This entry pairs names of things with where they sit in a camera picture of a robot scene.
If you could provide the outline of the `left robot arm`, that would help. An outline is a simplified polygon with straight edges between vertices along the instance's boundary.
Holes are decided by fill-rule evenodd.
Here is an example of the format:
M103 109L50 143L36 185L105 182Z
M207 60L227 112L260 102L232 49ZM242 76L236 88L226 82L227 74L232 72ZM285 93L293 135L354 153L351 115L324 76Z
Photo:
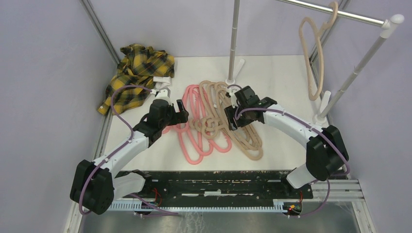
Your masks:
M150 148L168 126L186 123L189 113L182 99L174 105L165 99L155 99L149 112L131 129L130 136L108 155L94 161L82 160L76 168L70 199L79 205L82 215L106 212L113 201L128 195L148 197L153 185L143 174L123 171L139 153Z

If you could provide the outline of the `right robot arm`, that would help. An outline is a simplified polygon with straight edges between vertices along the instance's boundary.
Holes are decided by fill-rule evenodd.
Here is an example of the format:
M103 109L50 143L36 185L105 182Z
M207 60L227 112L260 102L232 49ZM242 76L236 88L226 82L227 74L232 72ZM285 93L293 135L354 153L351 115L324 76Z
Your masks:
M337 127L309 123L270 97L260 99L249 86L239 90L228 87L226 96L231 101L224 110L231 131L260 122L285 133L306 150L305 162L281 179L283 196L293 198L306 184L350 172L349 156Z

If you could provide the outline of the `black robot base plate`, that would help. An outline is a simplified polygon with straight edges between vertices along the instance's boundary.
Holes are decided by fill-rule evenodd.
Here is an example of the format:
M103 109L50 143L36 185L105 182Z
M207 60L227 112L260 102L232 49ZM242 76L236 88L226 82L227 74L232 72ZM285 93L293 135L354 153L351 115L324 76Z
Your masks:
M287 170L140 171L144 187L138 196L157 199L160 207L272 207L274 200L312 199L309 184L294 189Z

